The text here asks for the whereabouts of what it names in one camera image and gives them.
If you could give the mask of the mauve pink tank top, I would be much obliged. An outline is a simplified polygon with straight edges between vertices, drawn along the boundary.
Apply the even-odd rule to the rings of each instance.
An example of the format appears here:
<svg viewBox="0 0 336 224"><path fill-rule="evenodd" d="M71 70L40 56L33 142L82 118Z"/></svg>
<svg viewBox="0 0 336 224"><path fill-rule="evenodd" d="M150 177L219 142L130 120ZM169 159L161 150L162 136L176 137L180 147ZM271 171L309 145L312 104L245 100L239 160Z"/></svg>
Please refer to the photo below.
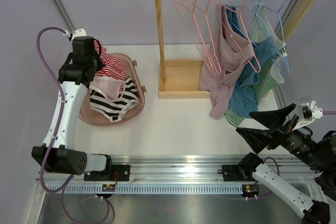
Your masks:
<svg viewBox="0 0 336 224"><path fill-rule="evenodd" d="M221 72L209 71L202 66L199 88L211 94L212 109L209 115L214 119L224 116L233 94L235 83L244 67L255 56L251 42L236 33L229 23L226 8L222 4L215 7L214 45L209 47L209 56L218 59Z"/></svg>

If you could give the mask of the black white striped tank top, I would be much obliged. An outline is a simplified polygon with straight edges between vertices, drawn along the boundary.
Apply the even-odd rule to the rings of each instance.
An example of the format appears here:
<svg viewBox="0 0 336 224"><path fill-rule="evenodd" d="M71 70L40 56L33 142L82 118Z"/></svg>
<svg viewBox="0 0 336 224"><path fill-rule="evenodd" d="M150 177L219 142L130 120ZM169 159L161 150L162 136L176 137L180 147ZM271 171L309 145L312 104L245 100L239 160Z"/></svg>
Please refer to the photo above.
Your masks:
<svg viewBox="0 0 336 224"><path fill-rule="evenodd" d="M101 113L111 123L123 121L139 104L139 95L131 77L125 79L125 91L115 101L108 101L100 93L90 91L90 108Z"/></svg>

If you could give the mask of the red white striped tank top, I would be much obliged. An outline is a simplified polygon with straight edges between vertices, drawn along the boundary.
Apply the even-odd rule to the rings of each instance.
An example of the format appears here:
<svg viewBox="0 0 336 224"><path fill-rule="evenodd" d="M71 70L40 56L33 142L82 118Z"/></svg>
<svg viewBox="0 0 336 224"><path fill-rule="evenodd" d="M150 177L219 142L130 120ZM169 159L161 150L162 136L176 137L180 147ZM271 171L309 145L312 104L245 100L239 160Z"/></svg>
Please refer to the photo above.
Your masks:
<svg viewBox="0 0 336 224"><path fill-rule="evenodd" d="M89 89L108 101L115 101L125 91L126 66L117 56L108 53L99 40L94 40L94 46L104 66L96 73Z"/></svg>

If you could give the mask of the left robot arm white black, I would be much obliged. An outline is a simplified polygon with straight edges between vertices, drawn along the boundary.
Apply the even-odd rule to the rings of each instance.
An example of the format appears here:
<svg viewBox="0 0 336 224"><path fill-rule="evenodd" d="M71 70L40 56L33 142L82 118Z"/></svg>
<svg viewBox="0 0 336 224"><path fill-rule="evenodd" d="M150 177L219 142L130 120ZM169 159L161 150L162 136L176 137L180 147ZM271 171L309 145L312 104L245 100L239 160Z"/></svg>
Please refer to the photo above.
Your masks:
<svg viewBox="0 0 336 224"><path fill-rule="evenodd" d="M95 50L95 39L88 36L85 29L64 30L63 34L71 41L72 51L58 74L50 72L58 88L56 107L42 145L34 146L31 154L41 166L41 174L89 174L107 181L113 176L111 157L75 149L75 133L81 105L91 81L103 68L103 63Z"/></svg>

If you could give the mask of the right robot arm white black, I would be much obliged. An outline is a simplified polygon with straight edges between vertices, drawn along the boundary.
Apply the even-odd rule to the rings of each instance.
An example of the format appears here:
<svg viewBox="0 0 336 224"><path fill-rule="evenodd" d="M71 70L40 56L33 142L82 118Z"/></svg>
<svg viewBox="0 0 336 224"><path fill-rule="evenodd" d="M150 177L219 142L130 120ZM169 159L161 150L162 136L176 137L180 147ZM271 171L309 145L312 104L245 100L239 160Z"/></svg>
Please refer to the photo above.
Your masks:
<svg viewBox="0 0 336 224"><path fill-rule="evenodd" d="M252 149L238 163L239 176L264 184L297 214L302 223L335 223L335 207L330 206L335 202L335 131L329 131L319 142L312 139L308 125L323 117L323 110L316 101L292 103L273 111L250 112L249 116L265 129L236 129ZM301 193L258 156L264 149L274 150L279 146L319 174L314 181L328 202Z"/></svg>

